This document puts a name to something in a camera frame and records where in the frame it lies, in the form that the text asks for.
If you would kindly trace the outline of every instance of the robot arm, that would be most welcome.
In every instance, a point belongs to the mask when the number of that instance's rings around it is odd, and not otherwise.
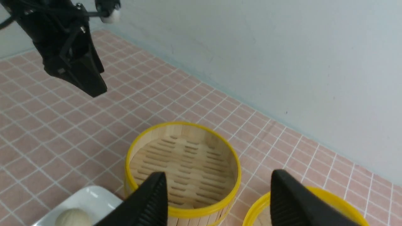
[[[95,0],[97,12],[87,12],[71,0],[0,0],[10,18],[0,30],[16,21],[32,39],[43,58],[45,71],[63,79],[92,97],[107,91],[100,73],[105,70],[95,50],[90,17],[103,23],[119,20],[120,0]]]

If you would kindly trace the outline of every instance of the bamboo steamer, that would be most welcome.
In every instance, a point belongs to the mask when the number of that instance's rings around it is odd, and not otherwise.
[[[134,140],[126,157],[126,194],[154,171],[166,173],[168,226],[218,225],[241,179],[231,145],[213,130],[187,122],[153,126]]]
[[[359,225],[369,226],[360,212],[345,200],[321,188],[307,187],[307,189]],[[268,192],[251,206],[244,218],[243,226],[271,226],[270,203],[271,193]]]

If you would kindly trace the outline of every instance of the cable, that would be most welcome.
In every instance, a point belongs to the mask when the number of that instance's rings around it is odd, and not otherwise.
[[[17,15],[11,15],[8,17],[5,21],[0,23],[0,30],[6,28],[8,25],[12,24],[16,19],[18,19],[19,16]]]
[[[25,6],[28,6],[38,12],[44,12],[49,14],[64,14],[69,16],[79,16],[79,17],[104,17],[108,16],[107,12],[83,12],[79,9],[61,9],[61,8],[48,8],[43,7],[35,3],[28,2],[26,0],[19,0]]]

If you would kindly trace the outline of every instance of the white wall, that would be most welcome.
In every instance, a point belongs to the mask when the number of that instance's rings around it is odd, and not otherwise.
[[[111,30],[402,184],[400,1],[122,3]]]
[[[72,2],[82,2],[87,10],[95,11],[95,3],[93,0],[73,0]],[[0,21],[4,21],[9,16],[10,14],[0,5]],[[102,25],[98,18],[90,20],[91,30],[102,28]],[[0,59],[33,48],[32,40],[16,22],[0,31]]]

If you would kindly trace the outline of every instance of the steamed bun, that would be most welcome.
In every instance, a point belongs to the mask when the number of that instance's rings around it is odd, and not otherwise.
[[[74,208],[62,212],[57,217],[55,226],[92,226],[92,224],[84,210]]]

